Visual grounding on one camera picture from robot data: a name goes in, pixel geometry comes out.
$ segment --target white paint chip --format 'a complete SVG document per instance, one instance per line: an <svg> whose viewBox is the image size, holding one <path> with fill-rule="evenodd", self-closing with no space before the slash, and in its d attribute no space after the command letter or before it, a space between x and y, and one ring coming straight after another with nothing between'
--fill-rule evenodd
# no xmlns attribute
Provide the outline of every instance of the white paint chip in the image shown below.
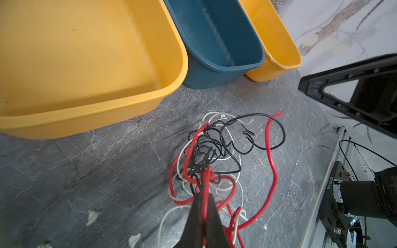
<svg viewBox="0 0 397 248"><path fill-rule="evenodd" d="M85 226L89 226L92 225L92 223L94 223L96 221L96 219L98 218L98 215L100 214L100 211L97 211L95 209L91 209L88 211L88 222L87 224L85 224Z"/></svg>
<svg viewBox="0 0 397 248"><path fill-rule="evenodd" d="M134 248L140 238L140 233L138 233L137 235L131 235L131 237L128 239L129 247Z"/></svg>
<svg viewBox="0 0 397 248"><path fill-rule="evenodd" d="M50 243L44 242L41 245L39 245L37 248L54 248Z"/></svg>

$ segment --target white marble wall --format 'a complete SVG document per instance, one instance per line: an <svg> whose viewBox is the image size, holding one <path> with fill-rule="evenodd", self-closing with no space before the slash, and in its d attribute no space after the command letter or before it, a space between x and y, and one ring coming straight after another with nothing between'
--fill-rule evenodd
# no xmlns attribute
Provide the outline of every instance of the white marble wall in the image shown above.
<svg viewBox="0 0 397 248"><path fill-rule="evenodd" d="M397 52L396 0L277 0L273 6L301 52L302 76ZM339 86L333 92L342 96L345 88ZM333 127L345 126L355 142L397 163L397 140L320 107ZM390 167L367 150L359 150L374 171Z"/></svg>

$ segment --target black cylinder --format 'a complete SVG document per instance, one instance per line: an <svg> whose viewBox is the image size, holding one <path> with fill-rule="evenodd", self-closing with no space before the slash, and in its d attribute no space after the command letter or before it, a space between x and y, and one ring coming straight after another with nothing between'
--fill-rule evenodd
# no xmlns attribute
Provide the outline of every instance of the black cylinder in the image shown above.
<svg viewBox="0 0 397 248"><path fill-rule="evenodd" d="M343 205L352 215L387 219L378 185L373 181L341 182Z"/></svg>

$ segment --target tangled cable pile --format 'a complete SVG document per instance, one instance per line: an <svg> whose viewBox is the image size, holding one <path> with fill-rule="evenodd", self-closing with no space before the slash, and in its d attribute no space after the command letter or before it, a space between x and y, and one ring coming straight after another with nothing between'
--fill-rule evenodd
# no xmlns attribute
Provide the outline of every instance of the tangled cable pile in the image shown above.
<svg viewBox="0 0 397 248"><path fill-rule="evenodd" d="M204 120L209 115L212 116L210 117L208 123L203 125ZM276 167L273 162L271 150L281 146L285 141L284 127L276 119L276 117L280 115L281 113L277 113L273 116L264 113L251 113L251 114L235 117L228 113L210 112L204 116L204 118L202 119L199 125L199 129L189 133L188 135L189 141L182 148L179 155L175 158L174 162L172 163L170 170L170 187L168 189L168 194L174 200L175 204L177 204L178 206L170 209L164 215L160 223L160 227L158 230L158 247L160 247L160 235L161 235L162 225L167 215L171 211L178 208L190 208L191 206L188 204L194 200L194 194L196 194L197 192L203 193L202 219L203 219L203 223L205 223L207 216L208 196L210 193L210 187L212 187L213 189L215 189L215 191L213 192L215 193L215 196L221 198L220 201L216 202L218 211L224 215L228 215L231 218L229 226L228 227L224 226L226 236L230 242L231 247L234 247L236 239L238 238L240 246L244 248L244 244L240 237L239 231L254 223L263 214L263 212L266 210L267 206L271 201L272 195L277 185L278 176L277 176ZM221 118L211 123L215 117L219 117L219 116ZM269 118L265 129L266 147L261 147L258 144L256 144L255 139L253 138L255 134L246 128L246 126L251 124L252 119L248 122L243 122L241 120L243 118L254 117L254 116L264 116ZM283 139L276 146L267 149L270 147L269 130L273 120L280 126L281 131L283 133ZM231 126L235 123L241 124L243 128L243 135L246 136L248 142L250 143L250 148L245 152L240 151L239 149L236 148L234 139L229 129L227 128L228 126ZM225 132L229 135L231 140L228 144L226 144L225 137L223 136ZM241 173L241 155L246 155L250 153L255 147L261 150L265 150L267 152L269 163L273 171L273 183L269 191L268 197L265 203L263 204L263 206L261 207L261 209L259 209L259 211L256 214L254 214L250 219L247 219L247 213L243 209L243 204L244 204L243 187L239 182L240 173ZM182 156L185 156L185 161L183 163L183 167L180 168L179 162ZM234 160L234 162L237 164L238 167L237 169L230 171L214 171L215 166L213 165L215 164L215 162L225 161L230 158ZM173 188L173 181L175 179L182 181L182 188L187 194L189 194L192 197L186 200L176 198ZM228 182L230 186L221 187L222 184L225 182ZM186 183L189 183L190 189L187 189L185 187ZM242 201L241 201L241 206L239 206L235 211L233 211L229 202L232 200L237 190L237 184L239 184L241 189ZM218 191L229 191L229 190L231 191L226 199L223 199L218 193ZM240 218L244 219L245 222L239 225Z"/></svg>

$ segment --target plastic bin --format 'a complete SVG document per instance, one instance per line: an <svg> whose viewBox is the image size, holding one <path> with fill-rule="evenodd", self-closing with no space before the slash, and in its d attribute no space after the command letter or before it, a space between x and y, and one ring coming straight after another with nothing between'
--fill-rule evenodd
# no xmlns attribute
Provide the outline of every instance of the plastic bin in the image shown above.
<svg viewBox="0 0 397 248"><path fill-rule="evenodd" d="M187 73L162 0L3 0L0 132L64 137L156 108Z"/></svg>
<svg viewBox="0 0 397 248"><path fill-rule="evenodd" d="M238 0L164 2L188 51L185 85L225 85L263 64L262 43Z"/></svg>
<svg viewBox="0 0 397 248"><path fill-rule="evenodd" d="M293 39L269 0L240 0L264 44L266 60L247 76L257 82L275 79L302 65Z"/></svg>

